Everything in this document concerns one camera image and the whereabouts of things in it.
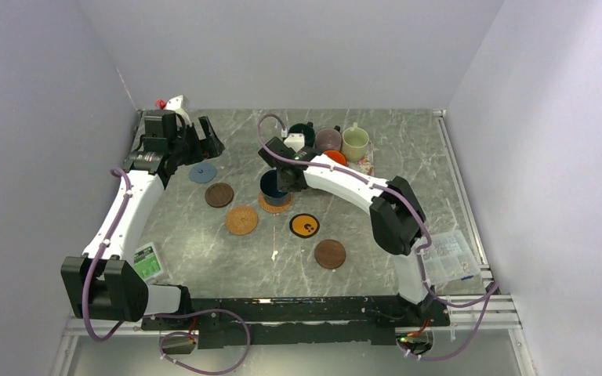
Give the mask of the woven rattan coaster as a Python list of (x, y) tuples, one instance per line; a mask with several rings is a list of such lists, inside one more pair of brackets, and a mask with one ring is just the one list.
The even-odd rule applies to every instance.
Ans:
[(225, 226), (234, 235), (243, 236), (251, 233), (259, 222), (259, 216), (254, 208), (238, 206), (226, 214)]
[(259, 193), (258, 196), (258, 203), (259, 206), (268, 213), (271, 214), (279, 214), (282, 212), (285, 212), (286, 210), (288, 210), (290, 208), (290, 206), (292, 205), (293, 202), (293, 196), (291, 194), (289, 194), (282, 205), (272, 205), (272, 204), (268, 204), (267, 201), (265, 200), (265, 196), (263, 193)]

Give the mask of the navy blue mug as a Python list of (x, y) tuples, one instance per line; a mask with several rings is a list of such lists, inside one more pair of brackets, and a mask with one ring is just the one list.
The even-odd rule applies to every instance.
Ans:
[(260, 177), (259, 189), (264, 201), (274, 207), (284, 206), (291, 197), (290, 193), (278, 189), (277, 171), (274, 169), (265, 172)]

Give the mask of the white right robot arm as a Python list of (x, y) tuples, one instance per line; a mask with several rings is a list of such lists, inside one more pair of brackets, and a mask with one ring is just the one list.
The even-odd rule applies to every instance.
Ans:
[(308, 147), (295, 152), (278, 137), (261, 143), (259, 156), (277, 170), (280, 191), (323, 190), (366, 212), (373, 239), (393, 257), (398, 294), (405, 299), (400, 306), (402, 318), (419, 325), (430, 316), (431, 306), (426, 300), (430, 281), (421, 265), (420, 251), (432, 240), (425, 215), (405, 179), (366, 175)]

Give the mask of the dark wooden coaster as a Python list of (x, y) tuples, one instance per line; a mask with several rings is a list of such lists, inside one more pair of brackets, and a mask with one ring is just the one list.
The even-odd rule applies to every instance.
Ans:
[(317, 244), (314, 249), (314, 257), (321, 267), (336, 269), (346, 261), (346, 249), (337, 240), (326, 239)]
[(234, 199), (234, 190), (227, 183), (212, 184), (205, 191), (205, 202), (212, 208), (223, 208)]

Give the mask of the blue round coaster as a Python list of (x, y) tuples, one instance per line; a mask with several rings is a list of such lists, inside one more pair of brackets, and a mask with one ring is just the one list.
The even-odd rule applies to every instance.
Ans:
[(188, 173), (189, 180), (195, 183), (209, 183), (217, 175), (216, 167), (208, 162), (195, 164)]

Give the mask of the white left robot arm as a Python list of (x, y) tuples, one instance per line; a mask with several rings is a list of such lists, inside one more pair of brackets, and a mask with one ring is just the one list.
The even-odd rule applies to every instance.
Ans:
[(76, 317), (136, 322), (163, 313), (175, 329), (192, 322), (187, 289), (148, 284), (135, 270), (135, 253), (148, 217), (176, 170), (224, 150), (206, 116), (191, 121), (174, 110), (142, 114), (135, 147), (121, 167), (111, 170), (120, 185), (103, 224), (81, 255), (66, 257), (60, 269)]

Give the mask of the orange black round coaster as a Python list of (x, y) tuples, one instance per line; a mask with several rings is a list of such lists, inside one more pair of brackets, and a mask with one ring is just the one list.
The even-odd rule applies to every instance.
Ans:
[(319, 231), (320, 222), (314, 215), (301, 213), (290, 219), (288, 228), (293, 235), (307, 239), (313, 237)]

